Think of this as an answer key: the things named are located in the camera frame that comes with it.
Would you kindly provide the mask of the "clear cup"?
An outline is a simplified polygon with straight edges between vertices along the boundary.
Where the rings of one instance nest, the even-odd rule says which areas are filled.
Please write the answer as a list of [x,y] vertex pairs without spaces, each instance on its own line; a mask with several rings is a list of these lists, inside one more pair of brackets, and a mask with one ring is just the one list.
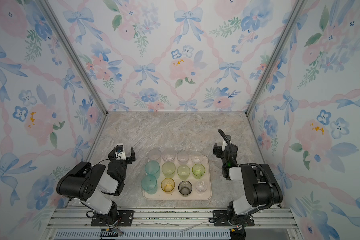
[[196,190],[199,192],[199,193],[204,193],[207,191],[208,189],[208,186],[207,186],[207,183],[205,181],[198,181],[196,182]]
[[191,160],[194,164],[201,164],[203,162],[203,155],[199,152],[191,154]]
[[155,148],[148,152],[148,158],[150,161],[160,161],[162,156],[162,152]]
[[180,151],[177,154],[177,159],[180,165],[186,165],[190,159],[190,156],[186,151]]

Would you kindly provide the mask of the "teal cup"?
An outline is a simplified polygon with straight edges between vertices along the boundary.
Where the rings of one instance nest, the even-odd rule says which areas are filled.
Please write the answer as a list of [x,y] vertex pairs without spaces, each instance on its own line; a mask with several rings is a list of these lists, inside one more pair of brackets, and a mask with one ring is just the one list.
[[143,190],[145,191],[145,193],[147,193],[149,195],[153,195],[157,192],[157,188],[158,188],[157,185],[158,185],[157,179],[153,175],[146,175],[141,180],[141,186],[142,186]]
[[147,175],[153,175],[156,179],[160,177],[160,164],[157,161],[149,161],[145,165]]

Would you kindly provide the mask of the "small green cup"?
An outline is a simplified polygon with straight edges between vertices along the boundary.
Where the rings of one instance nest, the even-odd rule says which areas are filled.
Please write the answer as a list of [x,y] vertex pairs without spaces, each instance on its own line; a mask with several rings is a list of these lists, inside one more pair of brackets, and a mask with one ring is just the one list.
[[191,173],[191,169],[187,165],[180,165],[177,174],[181,180],[187,180]]

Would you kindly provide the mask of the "grey smoky cup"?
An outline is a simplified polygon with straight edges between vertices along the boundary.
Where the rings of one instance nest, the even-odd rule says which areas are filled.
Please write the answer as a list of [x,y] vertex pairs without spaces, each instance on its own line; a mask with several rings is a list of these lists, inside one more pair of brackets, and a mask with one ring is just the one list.
[[192,192],[193,186],[189,181],[181,181],[178,185],[178,190],[181,195],[188,196]]

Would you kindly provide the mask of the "tall light green cup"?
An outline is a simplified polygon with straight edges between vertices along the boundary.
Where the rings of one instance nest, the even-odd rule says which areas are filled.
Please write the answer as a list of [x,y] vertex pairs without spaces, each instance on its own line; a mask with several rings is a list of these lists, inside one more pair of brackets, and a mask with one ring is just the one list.
[[162,172],[166,178],[173,178],[176,172],[176,165],[173,162],[166,162],[162,165]]

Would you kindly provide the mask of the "yellow cup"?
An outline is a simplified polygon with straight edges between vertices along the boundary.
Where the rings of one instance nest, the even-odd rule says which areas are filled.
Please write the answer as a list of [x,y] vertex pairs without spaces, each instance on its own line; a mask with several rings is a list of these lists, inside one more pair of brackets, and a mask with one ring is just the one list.
[[161,189],[165,193],[170,193],[175,188],[175,181],[172,178],[165,178],[161,182]]

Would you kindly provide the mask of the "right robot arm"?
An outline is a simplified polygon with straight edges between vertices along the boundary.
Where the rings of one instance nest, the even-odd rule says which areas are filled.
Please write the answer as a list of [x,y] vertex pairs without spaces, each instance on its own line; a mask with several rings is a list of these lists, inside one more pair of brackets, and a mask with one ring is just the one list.
[[237,162],[238,147],[231,143],[217,143],[213,155],[222,160],[222,174],[228,181],[242,182],[244,195],[227,206],[225,222],[244,226],[253,214],[271,208],[283,201],[283,193],[275,175],[267,164],[241,164]]

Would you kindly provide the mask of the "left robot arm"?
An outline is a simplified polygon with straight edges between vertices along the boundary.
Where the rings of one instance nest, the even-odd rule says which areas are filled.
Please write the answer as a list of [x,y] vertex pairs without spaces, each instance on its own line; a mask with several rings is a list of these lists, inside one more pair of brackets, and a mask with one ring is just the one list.
[[106,195],[119,196],[125,186],[128,165],[136,161],[134,149],[126,156],[124,145],[119,144],[108,154],[107,165],[80,162],[58,182],[56,191],[69,199],[80,200],[92,210],[91,225],[113,227],[121,222],[124,214]]

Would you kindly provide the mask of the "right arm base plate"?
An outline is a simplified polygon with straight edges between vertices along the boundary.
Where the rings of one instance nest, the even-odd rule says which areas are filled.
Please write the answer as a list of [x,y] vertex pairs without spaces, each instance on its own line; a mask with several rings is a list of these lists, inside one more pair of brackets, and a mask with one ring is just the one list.
[[252,216],[229,214],[227,210],[214,210],[213,217],[209,218],[209,223],[215,227],[254,227],[255,222]]

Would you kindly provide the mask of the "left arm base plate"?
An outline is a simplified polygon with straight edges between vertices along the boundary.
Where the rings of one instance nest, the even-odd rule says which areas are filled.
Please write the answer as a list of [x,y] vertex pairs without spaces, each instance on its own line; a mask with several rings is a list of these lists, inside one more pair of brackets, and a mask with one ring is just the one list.
[[91,227],[130,227],[134,218],[132,210],[117,210],[107,215],[95,214],[91,217]]

